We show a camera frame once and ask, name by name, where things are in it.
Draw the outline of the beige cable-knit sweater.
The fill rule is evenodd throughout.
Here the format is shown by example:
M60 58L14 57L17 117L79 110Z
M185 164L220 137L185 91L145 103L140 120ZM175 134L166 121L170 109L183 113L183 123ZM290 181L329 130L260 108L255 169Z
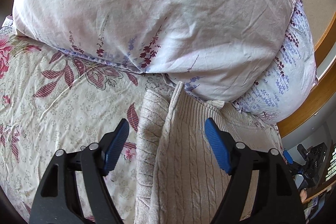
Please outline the beige cable-knit sweater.
M135 223L210 223L230 177L219 168L205 121L251 149L282 150L278 128L223 101L202 102L177 84L145 93L137 133Z

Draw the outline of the floral bed sheet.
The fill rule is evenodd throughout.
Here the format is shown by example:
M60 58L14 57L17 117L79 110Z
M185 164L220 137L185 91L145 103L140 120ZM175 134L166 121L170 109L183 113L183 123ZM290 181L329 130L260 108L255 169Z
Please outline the floral bed sheet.
M172 88L160 75L137 75L67 56L15 36L1 21L1 188L28 220L39 182L58 149L99 141L123 118L129 136L105 179L125 223L135 218L136 137L143 97Z

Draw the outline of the wooden headboard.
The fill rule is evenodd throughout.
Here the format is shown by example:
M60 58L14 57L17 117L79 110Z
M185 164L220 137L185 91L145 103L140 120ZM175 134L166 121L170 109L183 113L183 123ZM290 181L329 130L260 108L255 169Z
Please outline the wooden headboard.
M318 77L318 83L312 88L305 102L292 115L277 124L282 138L317 114L335 93L335 54L332 53L335 50L335 17L332 17L314 49L318 67L325 64L326 69Z

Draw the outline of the white pillow purple flowers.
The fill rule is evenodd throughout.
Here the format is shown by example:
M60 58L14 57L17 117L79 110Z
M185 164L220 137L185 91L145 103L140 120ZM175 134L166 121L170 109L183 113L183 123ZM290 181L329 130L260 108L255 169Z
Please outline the white pillow purple flowers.
M313 36L303 0L293 0L293 12L280 50L233 105L265 123L277 124L303 104L317 82Z

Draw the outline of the pink floral pillow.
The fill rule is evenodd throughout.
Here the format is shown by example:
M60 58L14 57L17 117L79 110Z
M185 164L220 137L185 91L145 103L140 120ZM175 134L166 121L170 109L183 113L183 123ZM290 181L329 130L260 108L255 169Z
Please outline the pink floral pillow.
M291 0L14 0L14 32L233 101L270 65Z

